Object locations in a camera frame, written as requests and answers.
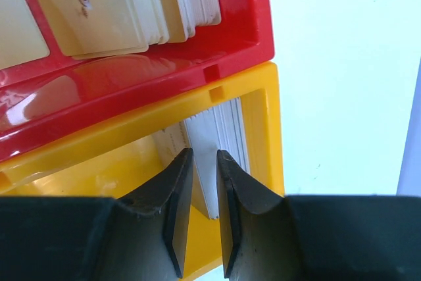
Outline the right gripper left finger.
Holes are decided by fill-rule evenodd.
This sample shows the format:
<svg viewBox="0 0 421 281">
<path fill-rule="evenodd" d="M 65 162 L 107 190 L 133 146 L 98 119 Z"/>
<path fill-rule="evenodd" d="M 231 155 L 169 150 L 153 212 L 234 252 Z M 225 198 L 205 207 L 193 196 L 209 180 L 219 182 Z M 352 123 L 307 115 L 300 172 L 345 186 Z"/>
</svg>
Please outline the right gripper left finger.
<svg viewBox="0 0 421 281">
<path fill-rule="evenodd" d="M 125 196 L 1 198 L 2 280 L 178 280 L 193 150 Z"/>
</svg>

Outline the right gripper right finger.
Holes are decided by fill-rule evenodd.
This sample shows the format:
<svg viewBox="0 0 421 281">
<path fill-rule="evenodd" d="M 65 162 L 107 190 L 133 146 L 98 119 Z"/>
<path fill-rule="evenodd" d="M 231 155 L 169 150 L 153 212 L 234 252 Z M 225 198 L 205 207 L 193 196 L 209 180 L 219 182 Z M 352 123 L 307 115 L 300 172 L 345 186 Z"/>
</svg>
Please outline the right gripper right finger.
<svg viewBox="0 0 421 281">
<path fill-rule="evenodd" d="M 287 195 L 216 154 L 229 280 L 419 280 L 420 199 Z"/>
</svg>

